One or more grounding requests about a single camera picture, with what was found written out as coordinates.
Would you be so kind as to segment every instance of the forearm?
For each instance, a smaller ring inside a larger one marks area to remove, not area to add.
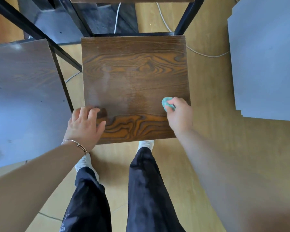
[[[290,201],[274,186],[193,130],[178,139],[228,232],[290,231]]]
[[[0,177],[0,232],[23,232],[84,152],[61,145]]]

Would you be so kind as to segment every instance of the person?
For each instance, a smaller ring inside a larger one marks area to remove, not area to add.
[[[180,98],[168,101],[170,127],[184,147],[226,231],[290,232],[290,197],[259,175],[218,151],[193,129],[192,108]],[[61,146],[0,177],[0,232],[25,231],[51,193],[75,166],[76,190],[62,221],[63,231],[112,231],[104,187],[84,156],[105,127],[96,127],[98,108],[76,109]],[[184,231],[151,154],[154,141],[143,141],[130,165],[127,232]]]

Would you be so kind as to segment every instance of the brown wooden seat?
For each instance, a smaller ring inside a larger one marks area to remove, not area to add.
[[[194,2],[194,0],[71,0],[74,3]]]
[[[106,120],[99,144],[175,137],[161,101],[190,103],[185,36],[82,38],[85,104]]]
[[[58,69],[46,39],[0,45],[0,167],[61,144],[73,107]]]

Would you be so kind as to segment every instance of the person's right arm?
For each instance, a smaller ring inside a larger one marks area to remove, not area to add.
[[[192,126],[192,108],[168,101],[170,127],[186,151],[212,207],[228,232],[290,232],[290,199],[257,174],[217,150]]]

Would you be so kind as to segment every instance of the cloth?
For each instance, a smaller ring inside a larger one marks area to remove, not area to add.
[[[104,187],[89,168],[81,168],[60,232],[111,232]],[[178,221],[151,150],[138,150],[129,169],[126,232],[185,232]]]
[[[165,98],[163,98],[163,100],[162,100],[162,106],[163,106],[163,108],[164,108],[164,110],[166,111],[166,109],[165,109],[165,106],[169,106],[169,107],[171,107],[172,109],[173,109],[173,111],[175,111],[175,106],[174,105],[172,105],[172,104],[169,104],[167,101],[168,100],[171,100],[172,98],[171,97],[165,97]]]

